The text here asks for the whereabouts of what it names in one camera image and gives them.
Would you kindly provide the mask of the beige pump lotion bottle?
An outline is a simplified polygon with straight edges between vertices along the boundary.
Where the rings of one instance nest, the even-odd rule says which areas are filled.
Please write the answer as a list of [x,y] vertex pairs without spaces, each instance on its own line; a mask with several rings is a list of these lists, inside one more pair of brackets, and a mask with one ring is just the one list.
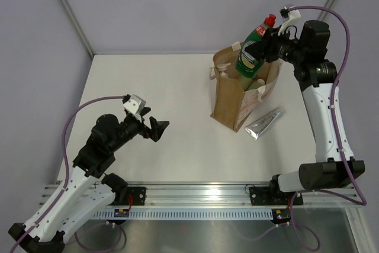
[[220,76],[228,78],[227,68],[231,65],[231,63],[222,63],[216,66],[216,69]]

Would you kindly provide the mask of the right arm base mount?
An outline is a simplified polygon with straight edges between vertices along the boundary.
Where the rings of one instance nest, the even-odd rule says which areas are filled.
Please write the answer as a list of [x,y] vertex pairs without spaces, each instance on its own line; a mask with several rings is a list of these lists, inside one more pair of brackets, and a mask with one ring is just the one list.
[[249,187],[249,197],[252,206],[289,206],[295,192],[292,193],[271,193],[268,186],[259,187],[251,185]]

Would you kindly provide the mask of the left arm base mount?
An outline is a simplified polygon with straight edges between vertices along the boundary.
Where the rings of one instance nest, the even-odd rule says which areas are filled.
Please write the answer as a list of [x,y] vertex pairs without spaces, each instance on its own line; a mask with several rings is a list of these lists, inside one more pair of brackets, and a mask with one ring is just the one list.
[[146,200],[146,187],[127,187],[115,192],[115,199],[111,206],[144,206]]

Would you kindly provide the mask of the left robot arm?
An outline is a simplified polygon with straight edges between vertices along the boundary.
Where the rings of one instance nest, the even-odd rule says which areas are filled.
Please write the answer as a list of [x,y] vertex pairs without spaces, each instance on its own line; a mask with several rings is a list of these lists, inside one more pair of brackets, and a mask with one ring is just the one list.
[[149,111],[149,107],[135,112],[126,108],[123,121],[113,114],[97,119],[64,182],[31,218],[10,227],[14,248],[62,252],[71,236],[99,209],[134,203],[128,183],[115,173],[106,174],[106,170],[115,161],[115,152],[137,135],[154,142],[162,137],[169,122],[150,117],[150,126],[146,126],[143,117]]

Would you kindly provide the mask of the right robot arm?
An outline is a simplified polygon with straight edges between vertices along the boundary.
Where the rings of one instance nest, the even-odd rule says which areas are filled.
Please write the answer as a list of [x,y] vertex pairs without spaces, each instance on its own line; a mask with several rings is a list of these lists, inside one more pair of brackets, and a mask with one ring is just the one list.
[[268,197],[276,204],[283,203],[290,193],[356,185],[365,172],[364,161],[355,159],[344,131],[337,68],[325,58],[329,38],[328,24],[310,20],[304,23],[298,39],[291,39],[280,28],[269,28],[260,41],[246,48],[255,59],[281,59],[294,66],[315,141],[314,163],[301,164],[297,171],[272,178]]

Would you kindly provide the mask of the green dish soap bottle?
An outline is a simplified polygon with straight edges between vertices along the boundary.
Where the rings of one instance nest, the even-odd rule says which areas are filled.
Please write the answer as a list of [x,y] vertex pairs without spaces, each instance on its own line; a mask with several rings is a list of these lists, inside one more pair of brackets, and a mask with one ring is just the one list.
[[235,64],[236,70],[245,78],[254,78],[262,66],[262,61],[255,58],[252,52],[248,51],[248,48],[259,42],[263,38],[266,30],[275,25],[275,21],[276,16],[269,14],[263,23],[258,25],[245,39]]

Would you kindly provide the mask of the brown canvas bag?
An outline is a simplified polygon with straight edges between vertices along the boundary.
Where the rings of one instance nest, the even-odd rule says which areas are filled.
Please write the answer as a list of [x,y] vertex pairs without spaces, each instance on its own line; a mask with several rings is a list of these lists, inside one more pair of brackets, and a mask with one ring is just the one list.
[[[244,91],[238,83],[240,73],[235,68],[241,48],[242,43],[237,41],[215,53],[210,72],[210,79],[217,80],[216,102],[211,117],[235,132],[239,131],[250,113],[271,95],[282,67],[281,60],[265,62],[253,80],[263,79],[266,82],[265,92],[249,89]],[[228,78],[220,76],[216,69],[222,63],[231,63],[227,68]]]

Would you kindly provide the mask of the silver tube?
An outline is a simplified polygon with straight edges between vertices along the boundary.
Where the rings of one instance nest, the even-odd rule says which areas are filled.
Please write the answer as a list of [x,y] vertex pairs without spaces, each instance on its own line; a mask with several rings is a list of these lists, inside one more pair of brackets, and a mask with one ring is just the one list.
[[254,140],[258,140],[273,124],[285,114],[283,107],[277,107],[253,123],[247,125],[244,130]]

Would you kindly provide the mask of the green bottle white cap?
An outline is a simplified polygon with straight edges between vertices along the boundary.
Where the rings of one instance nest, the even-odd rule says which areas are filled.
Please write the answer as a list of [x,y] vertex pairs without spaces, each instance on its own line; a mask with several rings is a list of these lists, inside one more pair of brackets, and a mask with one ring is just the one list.
[[253,81],[251,85],[249,86],[249,90],[257,90],[260,93],[265,92],[265,86],[266,82],[263,79],[257,79],[256,81]]
[[246,91],[249,86],[252,84],[253,82],[253,78],[247,78],[247,77],[244,77],[244,76],[240,76],[238,78],[238,83],[240,84],[241,88]]

